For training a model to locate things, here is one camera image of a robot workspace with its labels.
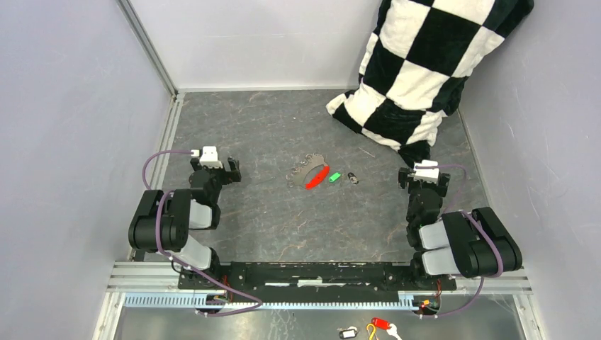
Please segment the red key tag with keyring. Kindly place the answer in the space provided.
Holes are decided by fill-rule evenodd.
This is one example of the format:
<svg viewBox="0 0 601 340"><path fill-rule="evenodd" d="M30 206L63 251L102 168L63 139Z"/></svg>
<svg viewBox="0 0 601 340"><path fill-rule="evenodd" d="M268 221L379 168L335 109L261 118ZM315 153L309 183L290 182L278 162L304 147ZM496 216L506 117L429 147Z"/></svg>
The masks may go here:
<svg viewBox="0 0 601 340"><path fill-rule="evenodd" d="M321 184L330 172L330 167L324 165L323 168L308 182L305 184L305 189L310 190Z"/></svg>

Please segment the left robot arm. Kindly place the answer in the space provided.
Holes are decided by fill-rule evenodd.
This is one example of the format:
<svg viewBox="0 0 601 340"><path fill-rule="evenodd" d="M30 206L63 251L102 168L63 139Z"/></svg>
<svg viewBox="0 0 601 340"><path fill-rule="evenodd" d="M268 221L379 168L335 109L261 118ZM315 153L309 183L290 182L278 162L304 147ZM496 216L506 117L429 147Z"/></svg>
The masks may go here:
<svg viewBox="0 0 601 340"><path fill-rule="evenodd" d="M215 288L223 279L223 270L216 251L203 246L191 236L192 231L214 230L220 221L218 205L224 185L242 180L240 162L228 158L229 169L222 165L210 168L199 158L191 161L193 173L189 187L176 189L165 199L162 208L161 190L146 190L140 199L128 229L128 241L136 251L157 253L156 236L163 250L177 256L184 266L196 267L196 280L204 288ZM156 222L160 231L156 233Z"/></svg>

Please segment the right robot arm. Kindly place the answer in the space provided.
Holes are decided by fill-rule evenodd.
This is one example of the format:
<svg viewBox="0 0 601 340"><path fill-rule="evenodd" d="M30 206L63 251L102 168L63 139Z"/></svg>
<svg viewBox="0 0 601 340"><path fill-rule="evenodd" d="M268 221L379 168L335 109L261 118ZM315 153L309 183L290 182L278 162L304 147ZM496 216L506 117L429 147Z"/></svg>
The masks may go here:
<svg viewBox="0 0 601 340"><path fill-rule="evenodd" d="M435 161L398 171L399 186L409 195L408 244L415 249L410 282L427 289L438 276L498 277L522 268L522 252L490 207L470 212L443 206L450 175Z"/></svg>

